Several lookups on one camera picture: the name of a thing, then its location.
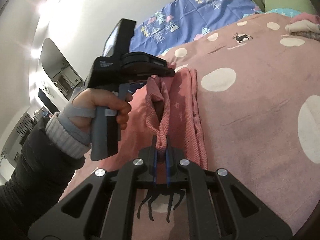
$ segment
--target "folded clothes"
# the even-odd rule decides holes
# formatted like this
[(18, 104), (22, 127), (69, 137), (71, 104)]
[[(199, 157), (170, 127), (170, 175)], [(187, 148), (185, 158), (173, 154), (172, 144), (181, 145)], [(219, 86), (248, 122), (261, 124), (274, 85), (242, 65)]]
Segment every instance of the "folded clothes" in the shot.
[(306, 12), (303, 12), (295, 17), (293, 17), (290, 21), (290, 23), (299, 22), (302, 20), (308, 20), (315, 24), (320, 24), (320, 17), (318, 15), (308, 14)]
[(318, 33), (297, 32), (297, 33), (291, 33), (291, 35), (302, 36), (302, 37), (306, 37), (306, 38), (313, 39), (313, 40), (316, 40), (316, 41), (320, 41), (320, 34), (318, 34)]
[(290, 33), (297, 32), (314, 32), (320, 34), (320, 24), (314, 24), (309, 20), (302, 20), (289, 24), (285, 27), (285, 30)]

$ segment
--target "hand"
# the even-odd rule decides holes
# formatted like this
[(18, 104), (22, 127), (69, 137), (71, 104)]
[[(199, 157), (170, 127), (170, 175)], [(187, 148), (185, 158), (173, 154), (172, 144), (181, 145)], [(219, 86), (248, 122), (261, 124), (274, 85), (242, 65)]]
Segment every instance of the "hand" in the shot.
[[(127, 94), (126, 101), (120, 100), (117, 96), (103, 89), (86, 89), (78, 94), (72, 101), (72, 105), (80, 108), (95, 109), (97, 106), (107, 106), (112, 110), (118, 110), (117, 122), (120, 129), (127, 128), (129, 120), (128, 113), (131, 106), (127, 103), (132, 100), (132, 95)], [(70, 121), (84, 132), (90, 132), (92, 118), (70, 117)]]

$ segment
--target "metal bolt head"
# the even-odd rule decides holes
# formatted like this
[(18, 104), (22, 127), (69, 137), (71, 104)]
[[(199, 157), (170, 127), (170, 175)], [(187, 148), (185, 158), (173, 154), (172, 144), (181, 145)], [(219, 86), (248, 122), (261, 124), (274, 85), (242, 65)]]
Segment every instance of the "metal bolt head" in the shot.
[(227, 176), (228, 175), (228, 171), (226, 169), (218, 169), (218, 175), (220, 176)]
[(180, 165), (182, 166), (188, 166), (190, 164), (190, 161), (187, 159), (182, 159), (179, 161)]
[(135, 160), (133, 160), (133, 164), (136, 166), (140, 166), (143, 164), (143, 160), (142, 159), (135, 159)]
[(102, 177), (106, 174), (106, 171), (104, 169), (97, 169), (94, 174), (98, 177)]

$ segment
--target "deer print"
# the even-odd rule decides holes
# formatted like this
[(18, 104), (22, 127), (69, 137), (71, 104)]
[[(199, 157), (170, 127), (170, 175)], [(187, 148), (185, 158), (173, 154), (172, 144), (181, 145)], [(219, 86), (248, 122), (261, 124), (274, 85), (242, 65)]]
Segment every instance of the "deer print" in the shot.
[(236, 33), (236, 35), (233, 35), (232, 38), (233, 38), (233, 39), (236, 39), (238, 43), (248, 41), (249, 38), (253, 39), (252, 36), (250, 36), (250, 35), (247, 35), (247, 34), (238, 34), (238, 33)]

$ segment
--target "pink fabric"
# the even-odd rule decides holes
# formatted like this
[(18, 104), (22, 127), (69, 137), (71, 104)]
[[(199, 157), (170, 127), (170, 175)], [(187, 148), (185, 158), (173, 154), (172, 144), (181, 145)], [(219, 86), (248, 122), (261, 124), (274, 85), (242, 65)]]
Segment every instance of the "pink fabric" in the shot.
[(310, 22), (313, 22), (315, 24), (320, 24), (320, 17), (318, 15), (312, 15), (312, 14), (308, 14), (306, 12), (293, 17), (291, 19), (290, 23), (295, 23), (295, 22), (299, 22), (302, 20), (309, 20)]
[[(186, 158), (206, 169), (207, 155), (196, 91), (195, 70), (183, 68), (173, 78), (150, 77), (147, 85), (133, 96), (128, 128), (121, 134), (119, 152), (103, 160), (100, 166), (108, 171), (121, 168), (136, 158), (140, 149), (151, 145), (153, 135), (157, 135), (157, 150), (164, 153), (168, 134), (173, 147), (183, 149)], [(161, 122), (156, 113), (159, 111), (157, 102), (163, 104)]]
[(226, 168), (296, 233), (320, 199), (320, 43), (288, 36), (290, 20), (251, 15), (163, 59), (197, 71), (208, 169)]

